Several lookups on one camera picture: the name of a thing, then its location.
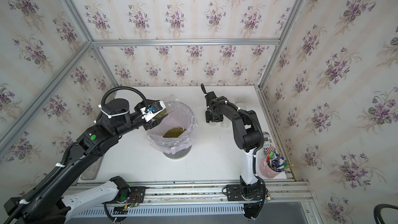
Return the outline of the clear jar with mung beans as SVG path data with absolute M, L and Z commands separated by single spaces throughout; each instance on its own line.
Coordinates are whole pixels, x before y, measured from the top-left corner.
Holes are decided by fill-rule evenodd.
M 228 122 L 222 122 L 221 123 L 221 127 L 222 128 L 228 128 L 230 126 L 230 124 Z

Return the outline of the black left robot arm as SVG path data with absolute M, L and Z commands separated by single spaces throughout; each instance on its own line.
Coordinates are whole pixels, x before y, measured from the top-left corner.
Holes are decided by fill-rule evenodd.
M 161 120 L 155 116 L 166 110 L 162 100 L 142 98 L 135 112 L 130 112 L 126 99 L 106 102 L 102 98 L 95 124 L 70 144 L 59 163 L 36 187 L 25 195 L 10 198 L 4 208 L 8 218 L 18 224 L 64 224 L 77 214 L 98 204 L 110 202 L 128 184 L 120 176 L 111 178 L 103 186 L 86 190 L 76 196 L 66 196 L 72 183 L 92 164 L 118 144 L 123 135 L 144 127 L 157 126 Z

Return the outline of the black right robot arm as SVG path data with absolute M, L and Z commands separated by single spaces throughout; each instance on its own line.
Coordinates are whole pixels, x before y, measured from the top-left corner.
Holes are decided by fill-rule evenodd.
M 256 169 L 257 153 L 263 147 L 264 135 L 255 111 L 243 110 L 231 103 L 225 96 L 217 97 L 203 89 L 206 100 L 205 120 L 207 123 L 223 122 L 225 118 L 232 124 L 236 146 L 245 153 L 243 171 L 240 176 L 240 193 L 245 199 L 253 199 L 263 192 L 264 183 Z

